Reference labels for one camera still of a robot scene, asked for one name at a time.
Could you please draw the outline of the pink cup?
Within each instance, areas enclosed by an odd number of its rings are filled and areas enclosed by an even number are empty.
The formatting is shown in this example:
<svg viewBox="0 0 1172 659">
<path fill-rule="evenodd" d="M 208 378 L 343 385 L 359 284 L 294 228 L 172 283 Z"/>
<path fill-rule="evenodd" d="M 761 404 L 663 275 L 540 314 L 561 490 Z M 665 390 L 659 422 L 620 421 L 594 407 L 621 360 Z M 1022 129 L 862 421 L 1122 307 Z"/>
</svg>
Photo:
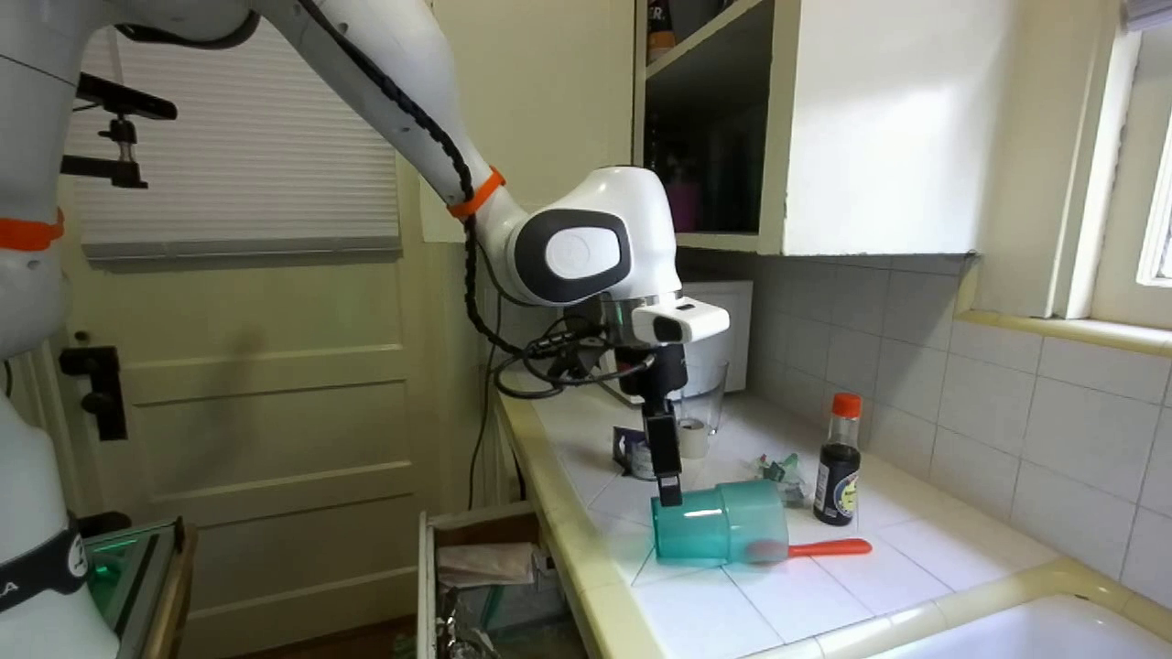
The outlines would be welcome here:
<svg viewBox="0 0 1172 659">
<path fill-rule="evenodd" d="M 702 190 L 691 178 L 675 179 L 666 184 L 674 231 L 677 233 L 699 230 L 702 212 Z"/>
</svg>

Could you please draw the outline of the translucent blue plastic cup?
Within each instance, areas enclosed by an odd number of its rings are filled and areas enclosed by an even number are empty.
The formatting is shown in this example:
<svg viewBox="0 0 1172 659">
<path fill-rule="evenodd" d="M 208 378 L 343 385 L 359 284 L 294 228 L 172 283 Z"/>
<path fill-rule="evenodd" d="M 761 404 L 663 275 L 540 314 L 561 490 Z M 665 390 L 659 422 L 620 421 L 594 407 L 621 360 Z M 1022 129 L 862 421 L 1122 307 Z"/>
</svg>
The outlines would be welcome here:
<svg viewBox="0 0 1172 659">
<path fill-rule="evenodd" d="M 766 480 L 727 482 L 682 492 L 681 503 L 650 500 L 657 562 L 672 566 L 729 566 L 788 561 L 786 501 Z"/>
</svg>

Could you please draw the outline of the clear drinking glass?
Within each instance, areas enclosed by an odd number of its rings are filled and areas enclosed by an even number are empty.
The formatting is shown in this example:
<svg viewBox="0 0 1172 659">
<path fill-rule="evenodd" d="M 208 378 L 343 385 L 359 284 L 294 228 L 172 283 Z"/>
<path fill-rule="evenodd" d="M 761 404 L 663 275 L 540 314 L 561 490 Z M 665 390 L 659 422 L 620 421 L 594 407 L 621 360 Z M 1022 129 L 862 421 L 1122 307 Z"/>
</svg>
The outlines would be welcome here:
<svg viewBox="0 0 1172 659">
<path fill-rule="evenodd" d="M 677 394 L 677 424 L 715 437 L 722 422 L 728 371 L 724 360 L 689 368 L 688 383 Z"/>
</svg>

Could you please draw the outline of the white countertop appliance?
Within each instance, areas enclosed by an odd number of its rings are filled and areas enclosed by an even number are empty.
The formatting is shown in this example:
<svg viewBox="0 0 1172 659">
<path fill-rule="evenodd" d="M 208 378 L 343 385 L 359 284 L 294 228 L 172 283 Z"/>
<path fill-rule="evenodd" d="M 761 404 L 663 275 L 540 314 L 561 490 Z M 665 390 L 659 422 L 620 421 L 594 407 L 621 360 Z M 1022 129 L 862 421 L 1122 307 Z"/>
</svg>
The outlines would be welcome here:
<svg viewBox="0 0 1172 659">
<path fill-rule="evenodd" d="M 690 399 L 717 387 L 721 364 L 727 364 L 724 389 L 735 393 L 747 388 L 748 349 L 751 328 L 752 283 L 748 279 L 706 279 L 683 284 L 684 295 L 724 308 L 730 327 L 703 341 L 684 346 L 688 383 L 682 395 Z"/>
</svg>

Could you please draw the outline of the small dark packet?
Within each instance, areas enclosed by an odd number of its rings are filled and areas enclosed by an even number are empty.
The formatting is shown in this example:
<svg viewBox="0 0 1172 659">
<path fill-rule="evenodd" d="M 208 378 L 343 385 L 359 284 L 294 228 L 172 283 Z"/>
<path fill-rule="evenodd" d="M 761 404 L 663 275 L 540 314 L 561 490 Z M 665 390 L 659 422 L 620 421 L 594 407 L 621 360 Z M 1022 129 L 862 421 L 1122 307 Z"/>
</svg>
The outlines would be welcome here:
<svg viewBox="0 0 1172 659">
<path fill-rule="evenodd" d="M 647 435 L 642 429 L 613 427 L 612 460 L 624 477 L 643 482 L 654 482 L 657 478 Z"/>
</svg>

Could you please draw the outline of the crumpled clear wrapper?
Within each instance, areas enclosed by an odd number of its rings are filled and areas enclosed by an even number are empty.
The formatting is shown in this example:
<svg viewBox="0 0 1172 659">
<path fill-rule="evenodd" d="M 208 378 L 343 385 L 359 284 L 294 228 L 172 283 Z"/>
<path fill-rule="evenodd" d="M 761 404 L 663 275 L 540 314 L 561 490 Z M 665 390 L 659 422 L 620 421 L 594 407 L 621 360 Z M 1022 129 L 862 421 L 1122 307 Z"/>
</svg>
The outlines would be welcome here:
<svg viewBox="0 0 1172 659">
<path fill-rule="evenodd" d="M 802 460 L 796 453 L 786 458 L 770 458 L 762 454 L 754 467 L 761 480 L 774 483 L 788 508 L 808 505 L 808 480 L 802 475 Z"/>
</svg>

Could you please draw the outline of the dark sauce bottle orange cap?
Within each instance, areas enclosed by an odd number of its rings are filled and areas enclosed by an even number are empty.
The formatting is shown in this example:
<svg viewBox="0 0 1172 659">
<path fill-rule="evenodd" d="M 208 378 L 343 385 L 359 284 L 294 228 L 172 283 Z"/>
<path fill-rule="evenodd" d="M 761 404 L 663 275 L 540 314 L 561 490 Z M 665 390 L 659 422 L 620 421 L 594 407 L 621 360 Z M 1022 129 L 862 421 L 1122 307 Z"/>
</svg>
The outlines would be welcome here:
<svg viewBox="0 0 1172 659">
<path fill-rule="evenodd" d="M 812 512 L 834 526 L 847 526 L 856 518 L 857 484 L 861 475 L 861 398 L 837 393 L 831 405 L 826 439 L 818 455 Z"/>
</svg>

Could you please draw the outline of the folded beige cloth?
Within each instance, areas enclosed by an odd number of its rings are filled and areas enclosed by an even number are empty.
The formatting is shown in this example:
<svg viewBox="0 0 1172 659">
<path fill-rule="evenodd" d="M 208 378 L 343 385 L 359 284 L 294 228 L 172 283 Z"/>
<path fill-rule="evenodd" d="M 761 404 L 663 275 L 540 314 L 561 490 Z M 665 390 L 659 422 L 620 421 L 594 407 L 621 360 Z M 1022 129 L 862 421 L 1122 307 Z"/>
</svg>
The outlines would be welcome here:
<svg viewBox="0 0 1172 659">
<path fill-rule="evenodd" d="M 447 587 L 512 587 L 534 580 L 532 543 L 464 544 L 436 551 L 437 580 Z"/>
</svg>

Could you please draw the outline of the drawer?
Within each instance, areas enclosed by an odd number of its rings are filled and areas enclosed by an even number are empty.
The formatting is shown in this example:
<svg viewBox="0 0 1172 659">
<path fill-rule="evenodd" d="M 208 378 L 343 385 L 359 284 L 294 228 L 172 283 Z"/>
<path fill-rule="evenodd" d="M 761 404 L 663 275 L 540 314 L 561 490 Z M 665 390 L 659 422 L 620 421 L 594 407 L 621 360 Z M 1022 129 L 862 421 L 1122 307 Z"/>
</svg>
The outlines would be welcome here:
<svg viewBox="0 0 1172 659">
<path fill-rule="evenodd" d="M 575 606 L 530 503 L 422 514 L 415 659 L 590 659 Z"/>
</svg>

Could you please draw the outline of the bottle with dark label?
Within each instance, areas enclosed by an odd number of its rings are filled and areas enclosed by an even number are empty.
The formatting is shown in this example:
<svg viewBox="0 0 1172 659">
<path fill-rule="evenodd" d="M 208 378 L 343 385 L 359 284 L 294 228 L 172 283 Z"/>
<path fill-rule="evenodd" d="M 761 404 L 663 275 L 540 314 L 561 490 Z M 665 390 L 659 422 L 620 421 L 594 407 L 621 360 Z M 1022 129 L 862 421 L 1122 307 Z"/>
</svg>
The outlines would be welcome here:
<svg viewBox="0 0 1172 659">
<path fill-rule="evenodd" d="M 670 0 L 647 0 L 647 63 L 657 62 L 676 45 Z"/>
</svg>

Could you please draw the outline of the cream panel door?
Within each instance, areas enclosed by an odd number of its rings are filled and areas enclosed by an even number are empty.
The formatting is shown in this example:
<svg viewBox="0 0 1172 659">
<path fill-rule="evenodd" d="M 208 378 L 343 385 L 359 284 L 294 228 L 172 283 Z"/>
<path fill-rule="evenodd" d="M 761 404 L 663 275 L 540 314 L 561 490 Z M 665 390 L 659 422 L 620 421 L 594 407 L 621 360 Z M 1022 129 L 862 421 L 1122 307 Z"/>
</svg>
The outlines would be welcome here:
<svg viewBox="0 0 1172 659">
<path fill-rule="evenodd" d="M 198 530 L 180 659 L 411 614 L 430 460 L 418 429 L 422 295 L 394 252 L 91 260 L 67 215 L 71 345 L 115 346 L 129 439 L 79 405 L 87 492 Z"/>
</svg>

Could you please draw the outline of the sink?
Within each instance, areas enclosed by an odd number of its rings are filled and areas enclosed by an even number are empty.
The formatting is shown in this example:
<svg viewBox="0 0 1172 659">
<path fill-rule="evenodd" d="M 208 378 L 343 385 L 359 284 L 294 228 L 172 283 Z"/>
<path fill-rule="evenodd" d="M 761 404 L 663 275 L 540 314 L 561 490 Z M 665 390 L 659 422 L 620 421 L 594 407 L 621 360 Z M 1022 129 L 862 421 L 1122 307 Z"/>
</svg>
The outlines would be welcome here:
<svg viewBox="0 0 1172 659">
<path fill-rule="evenodd" d="M 1112 610 L 1052 595 L 868 659 L 1172 659 L 1172 643 Z"/>
</svg>

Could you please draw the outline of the white window blind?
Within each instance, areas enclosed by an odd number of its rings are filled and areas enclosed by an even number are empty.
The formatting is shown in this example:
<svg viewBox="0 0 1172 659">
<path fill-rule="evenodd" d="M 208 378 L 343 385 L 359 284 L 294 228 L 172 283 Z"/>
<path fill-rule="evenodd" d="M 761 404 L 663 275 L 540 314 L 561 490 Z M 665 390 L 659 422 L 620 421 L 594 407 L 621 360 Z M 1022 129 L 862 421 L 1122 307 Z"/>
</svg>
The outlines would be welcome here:
<svg viewBox="0 0 1172 659">
<path fill-rule="evenodd" d="M 97 32 L 83 72 L 171 101 L 135 120 L 146 188 L 71 181 L 91 260 L 394 252 L 396 155 L 267 22 L 227 50 Z"/>
</svg>

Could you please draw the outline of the window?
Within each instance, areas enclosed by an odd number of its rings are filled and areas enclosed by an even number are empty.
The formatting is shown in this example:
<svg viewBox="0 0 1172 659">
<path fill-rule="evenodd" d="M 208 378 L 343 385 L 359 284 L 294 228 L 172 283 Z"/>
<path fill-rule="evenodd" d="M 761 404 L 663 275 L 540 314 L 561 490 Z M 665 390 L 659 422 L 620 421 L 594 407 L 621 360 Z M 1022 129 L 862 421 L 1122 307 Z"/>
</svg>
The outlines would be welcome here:
<svg viewBox="0 0 1172 659">
<path fill-rule="evenodd" d="M 1093 319 L 1172 332 L 1172 0 L 1125 0 L 1138 38 Z"/>
</svg>

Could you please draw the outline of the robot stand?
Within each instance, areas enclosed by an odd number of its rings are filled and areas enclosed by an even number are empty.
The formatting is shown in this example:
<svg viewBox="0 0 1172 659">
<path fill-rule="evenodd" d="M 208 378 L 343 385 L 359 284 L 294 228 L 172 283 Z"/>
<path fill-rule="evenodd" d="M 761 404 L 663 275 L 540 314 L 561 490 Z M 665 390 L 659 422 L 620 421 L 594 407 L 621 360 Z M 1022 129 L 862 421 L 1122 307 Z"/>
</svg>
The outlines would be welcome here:
<svg viewBox="0 0 1172 659">
<path fill-rule="evenodd" d="M 179 659 L 198 531 L 183 517 L 89 535 L 93 600 L 120 643 L 114 659 Z"/>
</svg>

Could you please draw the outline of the black door lock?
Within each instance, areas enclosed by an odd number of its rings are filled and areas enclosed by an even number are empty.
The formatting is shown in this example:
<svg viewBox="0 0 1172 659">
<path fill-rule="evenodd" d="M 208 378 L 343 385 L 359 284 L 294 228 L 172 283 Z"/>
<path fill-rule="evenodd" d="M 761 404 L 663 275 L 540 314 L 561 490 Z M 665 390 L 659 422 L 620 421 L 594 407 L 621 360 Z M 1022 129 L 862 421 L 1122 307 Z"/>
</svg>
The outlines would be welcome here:
<svg viewBox="0 0 1172 659">
<path fill-rule="evenodd" d="M 89 379 L 91 390 L 81 398 L 80 405 L 96 422 L 100 441 L 129 439 L 116 347 L 62 349 L 57 360 L 64 375 Z"/>
</svg>

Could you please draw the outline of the orange handled spoon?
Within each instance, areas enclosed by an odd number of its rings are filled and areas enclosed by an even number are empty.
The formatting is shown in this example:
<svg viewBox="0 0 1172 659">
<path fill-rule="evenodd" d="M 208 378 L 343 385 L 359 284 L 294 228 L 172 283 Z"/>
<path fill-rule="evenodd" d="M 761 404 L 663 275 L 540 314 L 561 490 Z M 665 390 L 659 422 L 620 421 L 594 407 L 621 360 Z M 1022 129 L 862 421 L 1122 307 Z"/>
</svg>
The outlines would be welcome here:
<svg viewBox="0 0 1172 659">
<path fill-rule="evenodd" d="M 744 562 L 778 563 L 800 557 L 841 557 L 871 553 L 874 546 L 861 538 L 846 538 L 808 544 L 790 544 L 777 539 L 754 541 L 744 550 Z"/>
</svg>

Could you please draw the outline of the cream wall cabinet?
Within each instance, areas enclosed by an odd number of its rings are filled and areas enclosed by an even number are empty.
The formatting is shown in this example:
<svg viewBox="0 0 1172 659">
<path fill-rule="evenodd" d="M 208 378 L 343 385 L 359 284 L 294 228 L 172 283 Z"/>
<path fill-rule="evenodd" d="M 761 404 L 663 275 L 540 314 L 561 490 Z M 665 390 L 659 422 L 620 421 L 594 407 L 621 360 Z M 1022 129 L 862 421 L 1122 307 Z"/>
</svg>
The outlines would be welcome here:
<svg viewBox="0 0 1172 659">
<path fill-rule="evenodd" d="M 684 249 L 770 257 L 977 249 L 1011 5 L 730 0 L 647 63 L 634 152 L 702 190 Z"/>
</svg>

